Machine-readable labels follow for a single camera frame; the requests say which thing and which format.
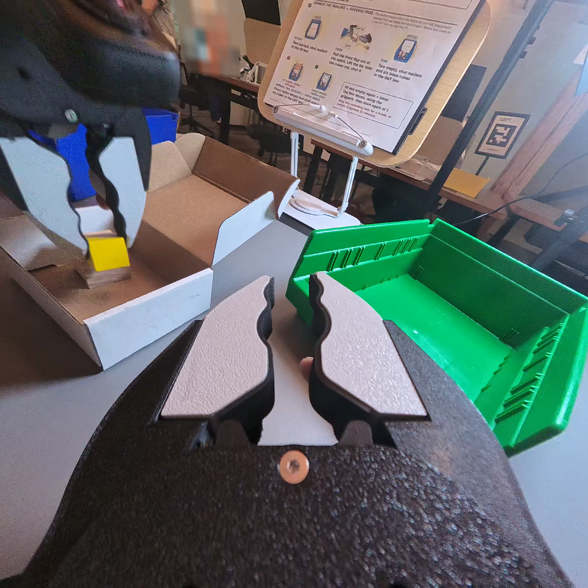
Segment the brown top office table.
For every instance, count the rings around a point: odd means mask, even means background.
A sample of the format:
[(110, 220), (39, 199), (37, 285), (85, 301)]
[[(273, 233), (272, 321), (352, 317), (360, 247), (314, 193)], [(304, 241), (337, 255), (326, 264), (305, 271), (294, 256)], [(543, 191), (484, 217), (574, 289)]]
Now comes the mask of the brown top office table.
[(231, 105), (260, 115), (258, 108), (259, 85), (235, 77), (198, 75), (209, 102), (210, 117), (219, 124), (219, 141), (229, 144)]
[[(399, 194), (394, 195), (394, 198), (408, 202), (414, 210), (420, 202), (425, 203), (431, 186), (428, 180), (416, 179), (396, 168), (377, 168), (375, 164), (368, 164), (362, 159), (359, 159), (359, 166), (365, 166), (366, 169), (356, 172), (355, 180), (358, 184), (384, 190), (387, 199), (390, 194)], [(586, 204), (580, 210), (569, 212), (568, 209), (541, 202), (535, 196), (513, 197), (509, 192), (500, 194), (488, 191), (481, 183), (480, 177), (454, 169), (440, 190), (439, 200), (444, 199), (468, 210), (475, 210), (483, 222), (494, 219), (503, 224), (507, 218), (518, 216), (557, 232), (579, 221), (581, 213), (587, 211)]]

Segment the instruction sheet on stand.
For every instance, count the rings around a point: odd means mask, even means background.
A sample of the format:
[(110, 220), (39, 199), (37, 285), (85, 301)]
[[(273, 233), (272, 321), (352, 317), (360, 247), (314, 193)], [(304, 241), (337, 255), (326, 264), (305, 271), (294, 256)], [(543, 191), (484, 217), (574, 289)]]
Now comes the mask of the instruction sheet on stand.
[(422, 146), (490, 27), (487, 1), (292, 1), (258, 92), (261, 114), (351, 158), (336, 208), (304, 187), (279, 215), (314, 229), (355, 226), (346, 212), (358, 163), (390, 169)]

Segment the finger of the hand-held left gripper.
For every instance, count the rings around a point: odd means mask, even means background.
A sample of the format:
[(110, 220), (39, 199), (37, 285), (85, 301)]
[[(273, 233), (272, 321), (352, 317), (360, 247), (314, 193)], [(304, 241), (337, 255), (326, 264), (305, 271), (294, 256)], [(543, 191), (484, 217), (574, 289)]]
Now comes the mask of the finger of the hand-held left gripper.
[(112, 212), (114, 230), (130, 249), (139, 231), (146, 204), (147, 160), (136, 151), (133, 137), (113, 129), (87, 129), (86, 160), (98, 195)]
[(1, 153), (30, 220), (69, 255), (87, 255), (81, 219), (68, 201), (70, 169), (65, 160), (27, 137), (1, 138)]

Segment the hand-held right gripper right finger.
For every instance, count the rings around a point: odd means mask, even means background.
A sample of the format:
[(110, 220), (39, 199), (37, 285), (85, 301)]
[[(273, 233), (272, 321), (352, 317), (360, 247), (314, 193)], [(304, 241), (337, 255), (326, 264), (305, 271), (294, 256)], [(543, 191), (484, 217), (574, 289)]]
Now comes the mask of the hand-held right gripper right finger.
[(382, 317), (326, 272), (309, 280), (317, 338), (309, 395), (330, 424), (419, 420), (428, 411)]

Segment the white cardboard mailer box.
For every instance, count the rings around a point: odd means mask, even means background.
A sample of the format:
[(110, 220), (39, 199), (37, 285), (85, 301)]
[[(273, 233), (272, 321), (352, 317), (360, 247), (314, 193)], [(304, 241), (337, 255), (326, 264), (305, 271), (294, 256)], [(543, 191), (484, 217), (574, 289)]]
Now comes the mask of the white cardboard mailer box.
[(300, 180), (201, 134), (152, 147), (130, 278), (88, 289), (24, 214), (1, 220), (10, 277), (101, 368), (210, 307), (213, 266), (278, 219)]

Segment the yellow cube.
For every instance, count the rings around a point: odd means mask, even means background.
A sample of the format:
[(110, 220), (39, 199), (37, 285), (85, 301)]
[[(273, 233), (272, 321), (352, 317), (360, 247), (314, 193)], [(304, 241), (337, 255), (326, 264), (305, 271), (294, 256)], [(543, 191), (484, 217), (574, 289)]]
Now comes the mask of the yellow cube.
[(120, 236), (88, 236), (89, 266), (104, 272), (129, 268), (130, 261), (126, 240)]

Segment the printed instruction sheet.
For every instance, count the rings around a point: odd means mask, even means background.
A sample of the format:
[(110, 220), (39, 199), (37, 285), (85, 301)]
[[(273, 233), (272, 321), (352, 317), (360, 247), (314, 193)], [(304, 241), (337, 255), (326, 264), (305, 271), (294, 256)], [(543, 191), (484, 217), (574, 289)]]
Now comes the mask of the printed instruction sheet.
[(482, 1), (302, 1), (264, 103), (290, 128), (396, 154)]

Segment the green plastic bin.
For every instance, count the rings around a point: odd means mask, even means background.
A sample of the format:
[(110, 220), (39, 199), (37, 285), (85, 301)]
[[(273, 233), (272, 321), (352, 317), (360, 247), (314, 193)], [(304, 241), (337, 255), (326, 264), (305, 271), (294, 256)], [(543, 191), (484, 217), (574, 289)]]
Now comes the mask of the green plastic bin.
[(440, 219), (313, 231), (286, 291), (307, 325), (319, 271), (425, 351), (508, 456), (567, 428), (587, 356), (585, 296)]

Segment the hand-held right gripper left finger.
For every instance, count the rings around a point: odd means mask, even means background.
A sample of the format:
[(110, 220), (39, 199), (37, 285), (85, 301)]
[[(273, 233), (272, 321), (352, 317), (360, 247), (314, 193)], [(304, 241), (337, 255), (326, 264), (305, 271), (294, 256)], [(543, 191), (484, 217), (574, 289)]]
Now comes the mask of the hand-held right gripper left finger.
[(269, 376), (262, 323), (271, 319), (273, 278), (263, 275), (206, 315), (160, 416), (212, 417), (236, 406)]

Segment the blue plastic bin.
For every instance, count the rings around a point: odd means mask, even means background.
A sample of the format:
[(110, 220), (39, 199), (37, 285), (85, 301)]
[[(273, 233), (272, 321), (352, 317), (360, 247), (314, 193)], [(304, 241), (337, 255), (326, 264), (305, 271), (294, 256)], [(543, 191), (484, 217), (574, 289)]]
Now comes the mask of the blue plastic bin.
[[(143, 108), (143, 114), (148, 124), (151, 144), (176, 139), (179, 114), (165, 109)], [(71, 183), (68, 192), (70, 202), (80, 202), (96, 194), (92, 186), (86, 160), (86, 127), (79, 124), (77, 130), (59, 139), (51, 139), (33, 131), (28, 134), (43, 145), (58, 152), (70, 167)]]

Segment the black white marker sign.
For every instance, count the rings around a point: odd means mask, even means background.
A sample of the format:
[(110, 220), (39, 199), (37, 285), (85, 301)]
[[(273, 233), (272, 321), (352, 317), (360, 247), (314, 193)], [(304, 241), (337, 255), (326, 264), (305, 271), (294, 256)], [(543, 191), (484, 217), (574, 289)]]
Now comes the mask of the black white marker sign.
[(507, 159), (530, 114), (496, 111), (474, 153), (485, 158)]

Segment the yellow paper sheet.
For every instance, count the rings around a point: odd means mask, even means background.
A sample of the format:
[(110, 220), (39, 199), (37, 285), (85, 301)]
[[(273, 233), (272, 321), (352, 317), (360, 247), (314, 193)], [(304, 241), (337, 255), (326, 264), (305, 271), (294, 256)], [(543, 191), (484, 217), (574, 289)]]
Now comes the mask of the yellow paper sheet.
[(446, 179), (443, 188), (473, 199), (489, 181), (488, 178), (454, 168)]

